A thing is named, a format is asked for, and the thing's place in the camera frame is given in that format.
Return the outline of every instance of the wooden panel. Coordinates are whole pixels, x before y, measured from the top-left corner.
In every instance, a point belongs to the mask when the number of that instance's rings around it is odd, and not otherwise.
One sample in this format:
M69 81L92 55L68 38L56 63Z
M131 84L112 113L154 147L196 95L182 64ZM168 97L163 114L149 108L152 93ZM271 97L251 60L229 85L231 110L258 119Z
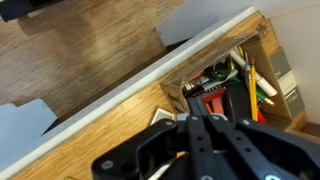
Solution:
M260 23L270 27L271 32L263 41L267 53L271 54L272 51L278 49L279 44L272 32L270 22L263 19L259 13L236 26L223 38L253 32ZM209 48L205 48L193 57L205 53L206 49ZM159 86L159 81L148 85L31 164L13 179L62 179L65 176L75 179L91 179L90 165L92 161L147 127L157 106L173 111Z
M67 0L0 25L0 104L64 116L165 50L154 26L183 0Z

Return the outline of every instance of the wooden floor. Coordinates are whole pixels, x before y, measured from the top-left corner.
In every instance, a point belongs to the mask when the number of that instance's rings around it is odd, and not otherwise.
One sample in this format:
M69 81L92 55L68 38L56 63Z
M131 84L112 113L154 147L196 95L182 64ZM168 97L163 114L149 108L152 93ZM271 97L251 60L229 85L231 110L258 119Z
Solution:
M263 38L262 43L267 55L271 55L279 48L279 43L270 21L265 20L259 13L237 25L221 39L254 32L259 24L268 26L268 34ZM217 42L219 40L191 58L203 56ZM93 160L146 128L156 107L173 112L159 86L160 81L148 85L12 179L61 180L66 176L77 180L92 179L90 166Z
M157 59L184 0L66 0L0 22L0 104L42 98L60 122Z

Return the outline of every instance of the bolt hole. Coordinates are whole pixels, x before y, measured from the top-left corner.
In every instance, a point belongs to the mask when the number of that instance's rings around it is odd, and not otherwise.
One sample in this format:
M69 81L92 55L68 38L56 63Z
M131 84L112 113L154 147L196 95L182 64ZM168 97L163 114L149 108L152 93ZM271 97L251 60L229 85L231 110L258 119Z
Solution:
M127 164L124 164L124 165L122 166L122 171L123 171L124 173L131 173L131 172L133 172L134 170L135 170L135 167L134 167L133 164L127 163Z

